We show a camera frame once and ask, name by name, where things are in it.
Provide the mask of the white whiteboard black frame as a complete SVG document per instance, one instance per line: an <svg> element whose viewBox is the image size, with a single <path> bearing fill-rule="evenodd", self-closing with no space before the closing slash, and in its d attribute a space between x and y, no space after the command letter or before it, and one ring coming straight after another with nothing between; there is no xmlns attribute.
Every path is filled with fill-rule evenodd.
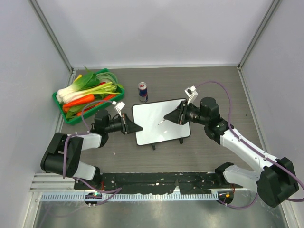
<svg viewBox="0 0 304 228"><path fill-rule="evenodd" d="M133 105L133 122L142 127L141 131L135 133L136 144L151 145L154 148L157 143L172 140L183 143L184 138L190 137L189 123L178 125L163 118L177 108L181 101L185 101L185 98Z"/></svg>

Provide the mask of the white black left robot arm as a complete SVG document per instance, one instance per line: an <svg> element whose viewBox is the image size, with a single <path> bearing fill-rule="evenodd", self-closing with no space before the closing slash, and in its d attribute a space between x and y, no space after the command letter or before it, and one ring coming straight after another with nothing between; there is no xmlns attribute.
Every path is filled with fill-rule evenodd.
<svg viewBox="0 0 304 228"><path fill-rule="evenodd" d="M40 167L49 173L83 180L86 186L95 190L102 184L100 169L81 162L81 152L103 147L110 133L122 132L126 135L142 130L127 114L117 114L112 118L107 110L99 110L89 132L55 133L42 157Z"/></svg>

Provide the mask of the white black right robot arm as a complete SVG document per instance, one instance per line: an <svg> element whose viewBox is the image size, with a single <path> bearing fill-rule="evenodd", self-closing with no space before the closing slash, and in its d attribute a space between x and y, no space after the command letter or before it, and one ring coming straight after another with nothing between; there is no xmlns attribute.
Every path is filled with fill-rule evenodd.
<svg viewBox="0 0 304 228"><path fill-rule="evenodd" d="M210 139L231 150L251 167L249 171L231 162L222 164L215 170L217 186L224 188L236 184L247 188L273 208L298 192L299 182L293 163L286 157L278 159L268 154L243 137L220 116L219 105L214 98L202 98L199 107L181 101L164 119L178 125L188 122L203 125Z"/></svg>

